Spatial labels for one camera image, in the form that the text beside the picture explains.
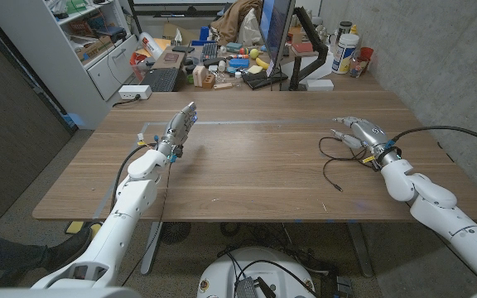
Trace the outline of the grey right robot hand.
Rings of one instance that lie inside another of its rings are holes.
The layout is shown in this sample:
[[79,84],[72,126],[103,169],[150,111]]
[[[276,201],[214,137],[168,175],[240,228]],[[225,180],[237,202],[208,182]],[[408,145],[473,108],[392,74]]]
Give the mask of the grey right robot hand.
[[333,130],[336,138],[350,148],[367,149],[379,165],[386,166],[401,159],[398,150],[388,145],[388,136],[378,125],[356,117],[333,118],[333,121],[344,124],[352,131],[346,134]]

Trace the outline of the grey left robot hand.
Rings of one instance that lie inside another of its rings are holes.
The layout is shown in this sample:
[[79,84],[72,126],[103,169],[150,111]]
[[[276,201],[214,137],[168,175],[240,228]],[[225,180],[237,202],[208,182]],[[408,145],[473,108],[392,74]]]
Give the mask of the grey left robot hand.
[[166,125],[156,149],[167,156],[171,162],[183,155],[183,144],[194,123],[197,121],[195,102],[190,102]]

